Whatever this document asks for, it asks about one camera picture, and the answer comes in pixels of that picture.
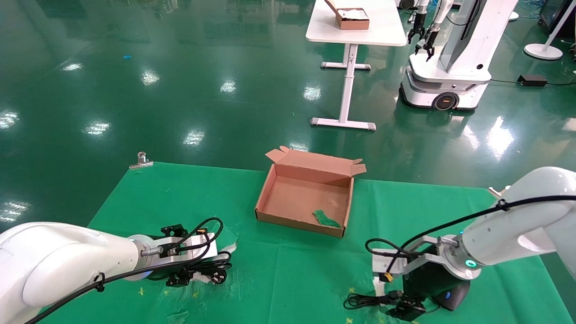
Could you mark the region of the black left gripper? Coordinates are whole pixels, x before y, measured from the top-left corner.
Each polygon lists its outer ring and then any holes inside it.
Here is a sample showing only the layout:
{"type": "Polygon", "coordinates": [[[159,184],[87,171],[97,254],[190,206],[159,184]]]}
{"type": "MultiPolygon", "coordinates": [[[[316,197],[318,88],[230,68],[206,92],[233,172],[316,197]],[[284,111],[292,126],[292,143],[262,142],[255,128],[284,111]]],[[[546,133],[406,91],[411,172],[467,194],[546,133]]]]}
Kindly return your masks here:
{"type": "MultiPolygon", "coordinates": [[[[165,226],[161,228],[161,232],[165,237],[178,238],[184,238],[188,234],[188,231],[181,224],[165,226]]],[[[168,274],[165,285],[174,288],[186,287],[193,279],[195,271],[214,271],[216,268],[215,262],[212,258],[207,258],[190,260],[187,263],[177,265],[175,269],[168,274]]]]}

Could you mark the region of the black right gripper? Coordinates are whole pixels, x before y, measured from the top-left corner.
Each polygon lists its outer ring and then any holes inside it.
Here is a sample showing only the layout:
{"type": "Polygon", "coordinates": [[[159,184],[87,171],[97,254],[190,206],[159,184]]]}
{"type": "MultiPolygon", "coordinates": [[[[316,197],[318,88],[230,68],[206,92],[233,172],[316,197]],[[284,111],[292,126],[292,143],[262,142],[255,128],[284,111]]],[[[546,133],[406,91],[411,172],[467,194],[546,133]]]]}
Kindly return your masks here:
{"type": "Polygon", "coordinates": [[[469,293],[470,280],[463,280],[449,273],[438,263],[426,263],[403,276],[403,293],[395,308],[387,315],[412,322],[426,312],[424,301],[431,299],[448,311],[455,311],[469,293]]]}

